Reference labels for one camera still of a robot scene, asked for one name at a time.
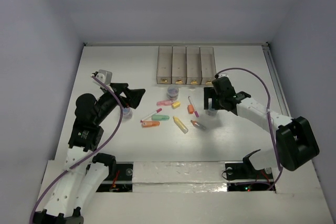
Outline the clear jar of paper clips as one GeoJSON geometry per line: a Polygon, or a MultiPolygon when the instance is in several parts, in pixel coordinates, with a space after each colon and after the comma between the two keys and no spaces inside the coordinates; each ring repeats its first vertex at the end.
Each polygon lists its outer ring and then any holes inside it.
{"type": "Polygon", "coordinates": [[[179,88],[176,85],[170,85],[167,88],[167,98],[170,100],[177,100],[179,97],[179,88]]]}

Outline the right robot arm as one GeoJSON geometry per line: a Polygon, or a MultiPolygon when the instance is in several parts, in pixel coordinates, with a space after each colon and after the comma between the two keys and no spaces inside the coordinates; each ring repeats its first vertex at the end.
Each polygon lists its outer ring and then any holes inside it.
{"type": "Polygon", "coordinates": [[[212,81],[204,88],[204,109],[225,110],[247,119],[268,132],[273,140],[276,164],[294,171],[320,154],[309,121],[272,111],[244,91],[236,92],[227,77],[212,81]]]}

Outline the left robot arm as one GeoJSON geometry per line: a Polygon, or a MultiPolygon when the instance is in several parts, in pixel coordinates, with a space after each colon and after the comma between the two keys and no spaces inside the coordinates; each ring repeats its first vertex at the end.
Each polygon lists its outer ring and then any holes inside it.
{"type": "Polygon", "coordinates": [[[100,124],[116,107],[136,109],[145,89],[129,89],[126,83],[98,85],[103,90],[100,98],[85,93],[76,100],[63,171],[39,197],[41,201],[53,190],[43,209],[33,210],[30,223],[83,223],[83,213],[100,184],[117,175],[115,156],[101,152],[105,145],[100,143],[104,133],[100,124]]]}

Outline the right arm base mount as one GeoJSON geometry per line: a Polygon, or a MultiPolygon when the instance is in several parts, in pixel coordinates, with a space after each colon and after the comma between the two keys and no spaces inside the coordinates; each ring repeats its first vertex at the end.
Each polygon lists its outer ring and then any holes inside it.
{"type": "Polygon", "coordinates": [[[243,163],[225,164],[222,177],[227,181],[229,192],[267,191],[274,184],[272,172],[267,174],[264,169],[255,170],[243,163]]]}

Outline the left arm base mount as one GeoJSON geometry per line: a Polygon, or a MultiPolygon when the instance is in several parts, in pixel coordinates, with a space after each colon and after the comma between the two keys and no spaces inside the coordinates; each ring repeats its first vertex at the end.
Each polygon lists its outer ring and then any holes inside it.
{"type": "Polygon", "coordinates": [[[106,178],[97,193],[130,193],[133,188],[133,163],[117,163],[116,172],[106,178]]]}

